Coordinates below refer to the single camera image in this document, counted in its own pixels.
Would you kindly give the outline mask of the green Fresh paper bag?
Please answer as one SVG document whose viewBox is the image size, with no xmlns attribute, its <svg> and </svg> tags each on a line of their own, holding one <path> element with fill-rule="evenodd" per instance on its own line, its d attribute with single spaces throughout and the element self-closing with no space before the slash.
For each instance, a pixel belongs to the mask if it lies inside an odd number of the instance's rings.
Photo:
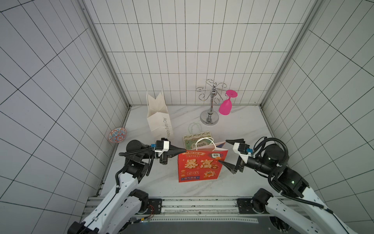
<svg viewBox="0 0 374 234">
<path fill-rule="evenodd" d="M 200 123 L 192 123 L 188 127 L 189 133 L 183 136 L 183 143 L 187 150 L 210 145 L 214 142 L 210 131 L 203 131 Z"/>
</svg>

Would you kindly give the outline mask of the red printed paper bag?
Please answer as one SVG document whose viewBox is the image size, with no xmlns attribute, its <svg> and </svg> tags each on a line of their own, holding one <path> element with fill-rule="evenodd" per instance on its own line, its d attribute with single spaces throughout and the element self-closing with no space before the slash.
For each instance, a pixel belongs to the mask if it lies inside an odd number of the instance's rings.
<svg viewBox="0 0 374 234">
<path fill-rule="evenodd" d="M 228 150 L 226 143 L 215 143 L 212 137 L 203 137 L 192 144 L 191 149 L 178 155 L 179 182 L 213 180 L 219 177 Z"/>
</svg>

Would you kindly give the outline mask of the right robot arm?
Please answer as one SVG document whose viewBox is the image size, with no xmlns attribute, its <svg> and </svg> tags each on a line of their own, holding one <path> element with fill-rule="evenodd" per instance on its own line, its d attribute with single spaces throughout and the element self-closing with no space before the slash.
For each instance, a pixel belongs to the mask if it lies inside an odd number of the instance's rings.
<svg viewBox="0 0 374 234">
<path fill-rule="evenodd" d="M 288 167 L 289 152 L 278 138 L 262 137 L 250 148 L 244 139 L 227 140 L 239 158 L 236 164 L 221 164 L 233 174 L 245 167 L 265 177 L 268 184 L 282 197 L 300 204 L 307 213 L 303 216 L 289 208 L 266 189 L 259 189 L 251 199 L 251 208 L 258 214 L 265 212 L 279 218 L 301 234 L 353 234 L 345 224 L 319 198 L 309 183 Z"/>
</svg>

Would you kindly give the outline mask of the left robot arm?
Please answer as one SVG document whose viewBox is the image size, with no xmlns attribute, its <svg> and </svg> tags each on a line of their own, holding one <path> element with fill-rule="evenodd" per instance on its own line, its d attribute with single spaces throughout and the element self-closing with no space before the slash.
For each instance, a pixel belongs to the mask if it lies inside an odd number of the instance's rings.
<svg viewBox="0 0 374 234">
<path fill-rule="evenodd" d="M 68 229 L 69 234 L 117 234 L 131 223 L 136 214 L 143 214 L 149 207 L 148 193 L 137 186 L 148 176 L 155 159 L 166 165 L 173 158 L 187 150 L 171 145 L 166 138 L 146 145 L 139 140 L 127 144 L 126 151 L 119 156 L 125 157 L 124 166 L 115 174 L 115 186 L 99 205 L 82 221 L 74 222 Z"/>
</svg>

